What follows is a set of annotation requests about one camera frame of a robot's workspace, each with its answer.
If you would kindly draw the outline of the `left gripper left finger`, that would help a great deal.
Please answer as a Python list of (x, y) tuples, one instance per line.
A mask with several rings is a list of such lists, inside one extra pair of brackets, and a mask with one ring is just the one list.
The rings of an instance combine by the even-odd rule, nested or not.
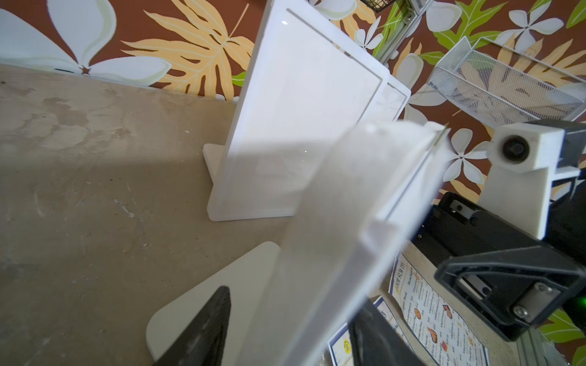
[(230, 311), (230, 289), (220, 286), (154, 365), (221, 365)]

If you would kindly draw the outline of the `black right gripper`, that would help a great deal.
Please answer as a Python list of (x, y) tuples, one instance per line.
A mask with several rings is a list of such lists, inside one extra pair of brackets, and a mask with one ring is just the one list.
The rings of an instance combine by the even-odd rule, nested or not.
[(413, 244), (436, 267), (436, 281), (506, 341), (564, 310), (585, 330), (585, 186), (549, 206), (535, 239), (448, 192)]

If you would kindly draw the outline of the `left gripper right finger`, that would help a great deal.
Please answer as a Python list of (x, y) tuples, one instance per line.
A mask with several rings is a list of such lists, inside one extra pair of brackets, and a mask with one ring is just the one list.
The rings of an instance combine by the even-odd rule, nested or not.
[(369, 300), (349, 322), (353, 363), (359, 366), (424, 366)]

